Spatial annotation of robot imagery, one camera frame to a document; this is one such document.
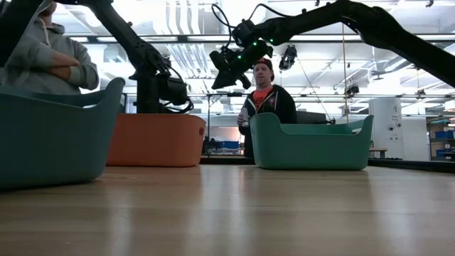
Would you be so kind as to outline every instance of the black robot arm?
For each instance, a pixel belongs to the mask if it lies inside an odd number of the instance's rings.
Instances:
[[[271,55],[270,48],[258,39],[278,46],[295,35],[338,22],[359,34],[364,43],[391,50],[455,87],[455,73],[449,65],[455,63],[455,56],[407,32],[386,10],[349,0],[337,0],[313,11],[302,11],[298,16],[271,18],[257,25],[250,20],[242,21],[232,32],[232,37],[245,49],[231,58],[219,53],[210,54],[220,70],[220,77],[213,87],[232,85],[232,78],[239,78],[262,56]]]
[[[136,69],[130,79],[137,81],[137,112],[166,113],[174,112],[164,107],[159,100],[167,100],[174,105],[188,103],[182,111],[193,109],[193,103],[186,91],[186,84],[181,78],[171,78],[171,73],[161,54],[150,43],[140,39],[131,26],[112,7],[113,0],[55,0],[61,4],[82,5],[88,7],[101,21],[105,28],[117,39],[127,52],[129,61]],[[13,0],[4,15],[1,16],[0,28],[14,24],[14,34],[1,44],[0,67],[5,66],[13,49],[38,13],[49,6],[51,0]]]

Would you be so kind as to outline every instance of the hand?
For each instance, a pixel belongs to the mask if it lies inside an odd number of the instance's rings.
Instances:
[[[48,68],[46,70],[49,74],[54,75],[64,81],[68,81],[71,76],[70,67],[61,67],[61,68]]]
[[[79,61],[75,58],[59,53],[58,51],[54,51],[52,54],[52,64],[53,67],[70,67],[80,65]]]
[[[237,124],[241,126],[243,124],[243,121],[245,121],[245,118],[243,117],[243,113],[240,113],[239,117],[237,118]]]

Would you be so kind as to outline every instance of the orange t-shirt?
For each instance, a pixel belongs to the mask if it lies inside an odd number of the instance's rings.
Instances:
[[[253,100],[255,101],[256,110],[258,110],[264,102],[267,94],[272,90],[272,87],[267,90],[255,91],[253,93]]]

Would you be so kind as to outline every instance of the person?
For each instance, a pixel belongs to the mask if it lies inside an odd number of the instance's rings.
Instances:
[[[243,108],[247,109],[248,119],[255,114],[272,112],[278,116],[282,124],[296,124],[297,114],[294,99],[283,87],[272,85],[275,75],[271,60],[261,58],[253,66],[253,74],[256,90],[247,96],[243,105]],[[244,155],[247,158],[254,158],[251,131],[249,127],[243,126],[244,121],[245,117],[240,113],[237,124],[240,133],[245,136]]]
[[[2,70],[3,85],[56,95],[77,95],[80,88],[98,87],[97,66],[86,47],[63,36],[65,28],[52,23],[56,9],[53,1],[25,32]]]

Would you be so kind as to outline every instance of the black cap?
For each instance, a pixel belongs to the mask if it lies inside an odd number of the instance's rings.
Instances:
[[[272,61],[269,60],[269,59],[266,59],[266,58],[260,58],[256,63],[255,65],[253,65],[253,68],[255,68],[255,66],[257,64],[265,64],[267,65],[267,67],[270,69],[270,71],[273,71],[273,65],[272,65]],[[271,81],[273,81],[275,79],[275,74],[272,75],[272,78],[270,79]]]

